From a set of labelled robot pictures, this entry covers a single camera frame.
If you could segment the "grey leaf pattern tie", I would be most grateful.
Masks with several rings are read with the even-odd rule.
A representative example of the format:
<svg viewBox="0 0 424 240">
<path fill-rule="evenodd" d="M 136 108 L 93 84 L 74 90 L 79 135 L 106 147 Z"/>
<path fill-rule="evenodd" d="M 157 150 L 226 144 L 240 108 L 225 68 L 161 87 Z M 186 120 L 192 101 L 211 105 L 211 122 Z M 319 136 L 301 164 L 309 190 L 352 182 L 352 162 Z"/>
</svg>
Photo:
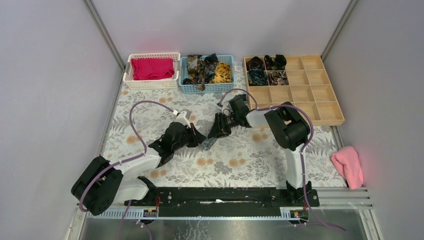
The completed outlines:
<svg viewBox="0 0 424 240">
<path fill-rule="evenodd" d="M 216 137 L 207 138 L 201 143 L 201 147 L 205 151 L 209 151 L 218 139 Z"/>
</svg>

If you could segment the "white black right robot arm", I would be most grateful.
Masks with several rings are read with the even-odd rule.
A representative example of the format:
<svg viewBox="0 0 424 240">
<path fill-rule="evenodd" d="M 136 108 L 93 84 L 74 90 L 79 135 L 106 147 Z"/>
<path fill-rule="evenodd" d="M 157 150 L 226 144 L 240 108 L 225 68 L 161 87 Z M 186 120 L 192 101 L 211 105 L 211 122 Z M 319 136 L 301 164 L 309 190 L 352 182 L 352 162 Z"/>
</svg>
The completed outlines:
<svg viewBox="0 0 424 240">
<path fill-rule="evenodd" d="M 245 128 L 268 125 L 276 142 L 284 149 L 287 162 L 287 201 L 293 206 L 301 205 L 307 199 L 310 183 L 305 177 L 305 163 L 302 157 L 303 147 L 306 146 L 311 134 L 310 125 L 301 116 L 298 109 L 289 102 L 279 107 L 258 110 L 249 109 L 247 95 L 238 94 L 229 101 L 229 107 L 217 105 L 220 112 L 214 115 L 211 130 L 203 144 L 210 149 L 219 138 L 231 134 L 232 128 Z"/>
</svg>

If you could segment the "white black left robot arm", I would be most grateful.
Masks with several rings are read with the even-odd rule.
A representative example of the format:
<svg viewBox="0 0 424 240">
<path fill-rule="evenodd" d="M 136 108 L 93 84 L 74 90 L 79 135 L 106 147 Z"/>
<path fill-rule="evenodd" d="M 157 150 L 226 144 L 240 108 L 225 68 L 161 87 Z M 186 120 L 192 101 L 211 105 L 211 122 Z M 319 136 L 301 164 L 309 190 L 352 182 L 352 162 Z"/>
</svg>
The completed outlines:
<svg viewBox="0 0 424 240">
<path fill-rule="evenodd" d="M 205 139 L 194 124 L 172 122 L 141 156 L 115 163 L 103 156 L 95 157 L 72 186 L 71 194 L 94 216 L 129 200 L 148 206 L 155 200 L 154 186 L 142 178 L 142 172 L 165 165 L 177 150 L 195 148 Z"/>
</svg>

